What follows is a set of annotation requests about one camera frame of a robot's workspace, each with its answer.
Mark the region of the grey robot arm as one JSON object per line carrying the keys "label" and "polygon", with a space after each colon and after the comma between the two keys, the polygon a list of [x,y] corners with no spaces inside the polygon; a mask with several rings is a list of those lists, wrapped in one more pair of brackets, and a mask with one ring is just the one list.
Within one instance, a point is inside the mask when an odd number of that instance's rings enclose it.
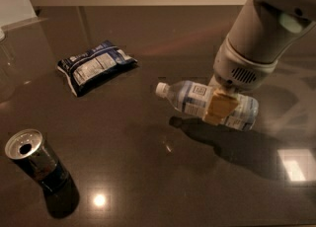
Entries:
{"label": "grey robot arm", "polygon": [[215,56],[215,90],[203,120],[220,124],[232,114],[237,94],[258,88],[315,23],[316,0],[246,0]]}

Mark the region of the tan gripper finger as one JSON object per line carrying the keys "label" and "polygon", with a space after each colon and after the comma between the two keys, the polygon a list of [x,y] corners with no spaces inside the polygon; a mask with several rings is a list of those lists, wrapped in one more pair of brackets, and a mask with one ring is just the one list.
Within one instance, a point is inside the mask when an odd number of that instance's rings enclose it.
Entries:
{"label": "tan gripper finger", "polygon": [[212,125],[219,125],[238,105],[239,101],[236,94],[229,94],[224,90],[216,89],[202,120]]}

